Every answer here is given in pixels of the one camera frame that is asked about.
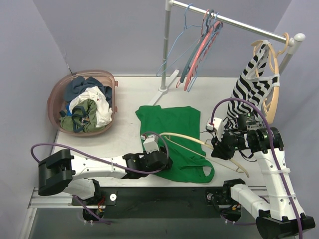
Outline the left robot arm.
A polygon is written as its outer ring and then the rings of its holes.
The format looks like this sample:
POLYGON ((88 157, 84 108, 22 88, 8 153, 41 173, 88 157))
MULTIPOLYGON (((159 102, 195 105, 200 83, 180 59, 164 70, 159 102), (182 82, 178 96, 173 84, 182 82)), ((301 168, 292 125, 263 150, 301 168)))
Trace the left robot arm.
POLYGON ((98 177, 135 180, 169 170, 172 164, 163 146, 153 152, 100 160, 72 155, 69 149, 63 149, 39 162, 38 193, 52 196, 64 192, 94 205, 102 197, 98 177))

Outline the green tank top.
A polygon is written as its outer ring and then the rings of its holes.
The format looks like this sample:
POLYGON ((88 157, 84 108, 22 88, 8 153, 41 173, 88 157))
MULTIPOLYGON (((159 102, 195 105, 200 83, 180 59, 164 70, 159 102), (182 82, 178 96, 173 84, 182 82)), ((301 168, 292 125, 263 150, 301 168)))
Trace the green tank top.
MULTIPOLYGON (((199 139, 200 111, 187 107, 161 108, 161 106, 140 106, 136 111, 140 120, 140 132, 178 133, 199 139)), ((205 184, 212 181, 215 170, 206 160, 206 153, 200 144, 185 138, 171 136, 167 141, 169 157, 173 161, 169 170, 156 176, 175 182, 205 184)))

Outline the cream yellow hanger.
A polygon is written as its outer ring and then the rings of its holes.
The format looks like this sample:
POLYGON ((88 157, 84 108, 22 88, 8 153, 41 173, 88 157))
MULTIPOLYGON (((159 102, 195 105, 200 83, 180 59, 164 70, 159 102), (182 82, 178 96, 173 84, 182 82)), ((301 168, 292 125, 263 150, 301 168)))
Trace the cream yellow hanger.
POLYGON ((205 158, 206 160, 208 160, 210 162, 214 162, 214 163, 216 163, 216 164, 218 164, 220 166, 223 166, 223 167, 225 167, 227 169, 230 169, 230 170, 232 170, 234 172, 245 174, 247 178, 250 178, 250 175, 249 175, 248 171, 240 163, 238 163, 237 161, 235 161, 233 159, 229 160, 232 164, 234 164, 237 167, 237 169, 233 169, 233 168, 231 168, 231 167, 229 167, 227 165, 224 165, 224 164, 218 162, 217 160, 214 160, 212 158, 208 158, 206 156, 203 156, 202 154, 199 154, 199 153, 197 153, 197 152, 195 152, 195 151, 193 151, 193 150, 191 150, 191 149, 189 149, 189 148, 187 148, 187 147, 185 147, 185 146, 183 146, 181 144, 178 144, 178 143, 174 142, 171 139, 171 137, 174 136, 174 137, 178 137, 178 138, 187 139, 187 140, 190 140, 192 142, 195 142, 197 144, 200 144, 200 145, 202 145, 204 147, 207 147, 207 148, 213 150, 213 146, 208 145, 207 143, 201 141, 200 139, 196 139, 196 138, 191 137, 191 136, 187 136, 187 135, 179 134, 179 133, 172 133, 172 132, 164 132, 164 133, 161 133, 160 136, 164 136, 166 140, 172 142, 173 144, 175 144, 177 146, 180 146, 180 147, 182 147, 182 148, 184 148, 184 149, 186 149, 186 150, 188 150, 188 151, 190 151, 190 152, 192 152, 192 153, 194 153, 196 155, 199 155, 199 156, 205 158))

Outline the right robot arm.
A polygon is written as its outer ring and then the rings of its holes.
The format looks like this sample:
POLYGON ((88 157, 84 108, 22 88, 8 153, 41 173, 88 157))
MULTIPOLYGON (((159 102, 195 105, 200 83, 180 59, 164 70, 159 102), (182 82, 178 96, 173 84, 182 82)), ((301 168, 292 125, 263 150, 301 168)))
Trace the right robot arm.
POLYGON ((305 214, 293 190, 279 131, 274 127, 257 127, 251 113, 242 114, 237 123, 237 130, 229 133, 222 119, 208 120, 206 129, 215 134, 211 156, 231 160, 235 151, 250 150, 261 169, 269 200, 264 201, 242 179, 224 182, 222 200, 244 207, 256 220, 264 239, 301 237, 303 232, 315 228, 314 218, 305 214))

